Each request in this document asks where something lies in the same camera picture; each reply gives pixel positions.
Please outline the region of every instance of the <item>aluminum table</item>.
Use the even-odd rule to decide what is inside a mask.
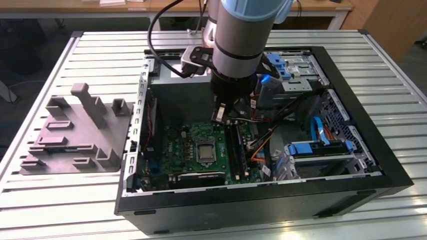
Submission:
[[[73,34],[0,163],[0,240],[148,238],[114,216],[118,172],[18,174],[20,163],[44,124],[52,95],[73,83],[89,84],[108,103],[132,101],[140,79],[145,32]],[[201,36],[158,31],[156,48],[200,45]],[[354,30],[272,31],[268,46],[322,46],[376,124],[415,185],[338,217],[181,232],[170,239],[391,239],[427,236],[427,98],[369,35]]]

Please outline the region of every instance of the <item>black plastic frame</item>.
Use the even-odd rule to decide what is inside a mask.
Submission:
[[[326,76],[330,86],[337,94],[340,102],[350,118],[350,124],[356,127],[369,153],[381,168],[381,176],[361,178],[346,178],[337,180],[308,181],[288,184],[260,184],[258,187],[233,189],[216,189],[209,191],[182,193],[156,193],[145,196],[121,197],[124,167],[121,168],[114,214],[124,211],[152,211],[161,208],[176,208],[182,206],[210,205],[238,201],[261,200],[269,198],[286,198],[292,196],[316,195],[336,192],[356,191],[356,195],[377,193],[379,196],[392,195],[413,185],[408,174],[401,167],[397,158],[388,147],[388,144],[366,114],[346,81],[322,47],[268,47],[265,51],[296,51],[309,50],[318,66]],[[325,209],[317,214],[318,217],[328,217],[333,214],[345,213],[369,198],[358,197],[340,203],[338,211]]]

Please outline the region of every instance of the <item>green motherboard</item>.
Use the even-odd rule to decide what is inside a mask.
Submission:
[[[225,185],[260,182],[257,167],[240,179],[232,177],[224,128],[214,123],[165,126],[161,159],[149,163],[149,168],[156,168],[149,175],[152,190],[168,190],[170,176],[189,173],[224,173]],[[253,138],[249,125],[242,123],[237,128],[245,144]]]

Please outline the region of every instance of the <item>motherboard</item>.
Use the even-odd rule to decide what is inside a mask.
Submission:
[[[168,125],[160,159],[148,159],[149,190],[193,188],[260,182],[257,167],[246,166],[245,145],[253,138],[246,123],[234,125],[241,145],[230,143],[229,125],[192,123]],[[241,158],[229,153],[241,147]]]

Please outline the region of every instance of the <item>ram slot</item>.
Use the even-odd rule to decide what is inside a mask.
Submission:
[[[246,155],[245,155],[245,147],[242,145],[240,131],[238,131],[238,125],[232,125],[234,138],[236,138],[236,147],[237,147],[237,160],[238,160],[238,166],[240,166],[240,173],[246,177],[249,175],[248,173],[248,163],[246,163]]]
[[[234,180],[240,180],[240,167],[238,167],[238,154],[237,148],[234,147],[234,139],[232,133],[232,125],[226,125],[224,128],[224,136],[225,136],[225,145],[226,145],[226,155],[228,155],[228,164],[229,164],[229,173],[230,178]]]

